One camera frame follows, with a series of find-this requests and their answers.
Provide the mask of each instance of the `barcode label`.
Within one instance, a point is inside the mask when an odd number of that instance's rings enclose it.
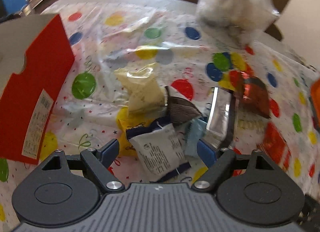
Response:
[[[38,156],[40,141],[47,122],[49,112],[53,104],[53,99],[49,94],[42,90],[35,109],[31,116],[26,137],[24,139],[21,154],[23,156],[36,159]]]
[[[41,100],[40,100],[40,103],[41,103],[42,105],[44,105],[44,107],[45,107],[46,109],[48,109],[49,106],[50,106],[50,102],[49,102],[49,100],[48,100],[45,96],[42,96],[42,98],[41,98]]]

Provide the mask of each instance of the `wall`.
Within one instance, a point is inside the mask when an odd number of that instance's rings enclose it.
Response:
[[[283,42],[320,69],[320,0],[290,0],[276,25]]]

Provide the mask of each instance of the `red box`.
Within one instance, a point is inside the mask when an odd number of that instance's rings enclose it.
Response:
[[[0,157],[37,164],[74,55],[59,15],[8,21],[0,34]]]

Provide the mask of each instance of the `metal screw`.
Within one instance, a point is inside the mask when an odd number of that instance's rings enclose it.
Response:
[[[122,183],[119,181],[109,181],[107,183],[107,188],[108,189],[120,189],[122,187]]]
[[[210,183],[205,180],[199,180],[195,182],[195,187],[197,189],[207,189],[210,187]]]

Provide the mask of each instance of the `table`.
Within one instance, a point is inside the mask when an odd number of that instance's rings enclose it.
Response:
[[[180,0],[59,0],[47,8],[44,13],[60,13],[75,63],[49,119],[40,159],[57,148],[78,154],[117,138],[122,157],[114,161],[111,171],[125,185],[146,182],[123,130],[156,116],[127,118],[128,94],[114,70],[134,71],[157,62],[159,86],[174,87],[204,115],[209,113],[212,87],[234,90],[241,70],[265,83],[271,118],[239,111],[233,146],[239,153],[251,153],[272,122],[285,140],[278,164],[305,193],[317,197],[319,134],[313,127],[308,90],[319,76],[286,57],[281,43],[267,34],[259,39],[265,45],[255,41],[246,50],[227,47],[201,30],[195,9],[195,4]],[[85,92],[79,92],[77,85],[83,82],[87,83]],[[185,145],[186,130],[181,127],[177,132]],[[191,183],[206,170],[199,159],[189,161],[192,169],[171,181]],[[34,168],[0,161],[0,174],[8,174],[0,175],[3,230],[17,224],[11,195]]]

